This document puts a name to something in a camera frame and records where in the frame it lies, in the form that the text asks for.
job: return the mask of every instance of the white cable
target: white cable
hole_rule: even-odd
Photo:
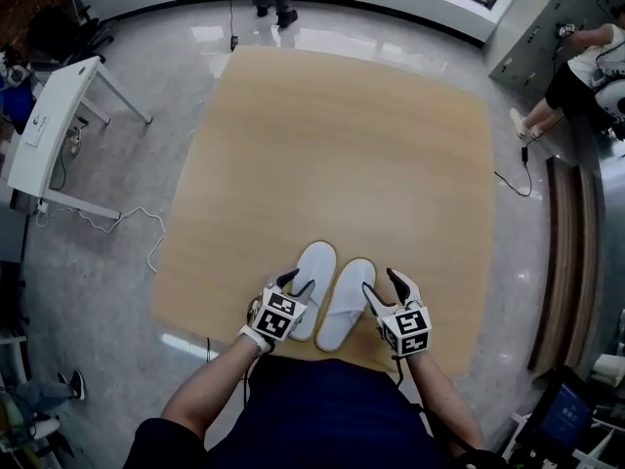
[[[163,220],[160,218],[160,216],[157,216],[155,214],[150,214],[147,210],[145,210],[143,207],[137,207],[134,210],[131,210],[130,212],[127,212],[125,214],[122,214],[119,219],[117,219],[117,221],[115,221],[115,224],[113,224],[108,230],[106,230],[105,228],[103,228],[102,226],[96,226],[96,224],[93,222],[93,220],[91,219],[91,217],[87,217],[86,215],[83,215],[83,213],[76,209],[76,208],[58,208],[57,210],[55,210],[52,214],[50,214],[48,216],[48,219],[46,220],[45,223],[43,224],[39,224],[39,215],[41,215],[41,211],[37,212],[37,217],[35,217],[35,224],[39,227],[39,228],[44,228],[46,226],[48,226],[48,223],[50,223],[50,221],[52,220],[52,218],[54,216],[56,216],[59,212],[74,212],[77,213],[80,217],[82,217],[83,219],[86,219],[87,221],[89,221],[91,223],[91,226],[93,226],[95,229],[102,231],[103,233],[106,233],[107,235],[110,234],[115,227],[122,222],[124,219],[126,219],[127,217],[130,217],[131,215],[133,215],[135,212],[141,210],[144,214],[146,214],[149,218],[151,219],[158,219],[158,222],[160,223],[160,227],[163,230],[163,236],[161,238],[158,239],[158,241],[156,242],[156,244],[154,245],[154,248],[152,248],[149,253],[147,254],[146,257],[146,261],[147,261],[147,265],[149,266],[149,268],[151,270],[153,270],[156,273],[156,269],[152,266],[152,264],[149,262],[149,258],[152,256],[152,254],[154,253],[154,251],[158,248],[158,245],[160,245],[163,241],[163,239],[165,239],[165,225],[163,224]]]

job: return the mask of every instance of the white desk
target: white desk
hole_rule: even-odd
[[[110,122],[110,116],[85,98],[85,92],[95,77],[99,77],[146,123],[151,123],[152,117],[137,101],[130,100],[125,89],[100,63],[99,58],[59,69],[50,76],[28,118],[7,184],[38,198],[116,220],[120,217],[118,211],[50,190],[55,161],[78,105],[86,107],[104,123]]]

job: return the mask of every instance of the navy shirt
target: navy shirt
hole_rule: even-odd
[[[266,356],[232,431],[208,452],[191,431],[150,419],[125,469],[138,467],[454,467],[385,373],[339,360]]]

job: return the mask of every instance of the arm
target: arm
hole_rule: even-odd
[[[483,440],[475,415],[427,351],[406,358],[423,406],[473,448],[482,449]],[[464,451],[450,444],[457,456]]]
[[[198,369],[174,393],[161,417],[188,428],[203,442],[206,430],[258,353],[256,342],[240,335],[224,353]]]
[[[589,31],[575,31],[566,38],[566,42],[578,49],[587,49],[593,45],[609,45],[614,38],[614,31],[610,24],[604,24]]]

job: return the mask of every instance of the wooden panel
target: wooden panel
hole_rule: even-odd
[[[399,69],[238,47],[189,150],[153,314],[228,343],[267,276],[324,239],[338,270],[371,259],[385,297],[385,268],[413,277],[431,311],[435,357],[449,373],[466,371],[493,235],[488,118],[477,97]],[[368,310],[333,355],[312,340],[275,352],[395,367]]]
[[[599,254],[599,229],[597,211],[597,193],[593,175],[580,167],[575,168],[575,178],[580,190],[579,213],[582,220],[581,249],[578,269],[578,290],[575,294],[576,308],[570,334],[568,350],[564,364],[575,368],[586,343],[590,320],[595,308],[597,289],[597,262]]]
[[[538,374],[563,362],[575,315],[576,260],[579,252],[577,195],[571,167],[547,160],[551,206],[549,271],[543,309],[528,368]]]

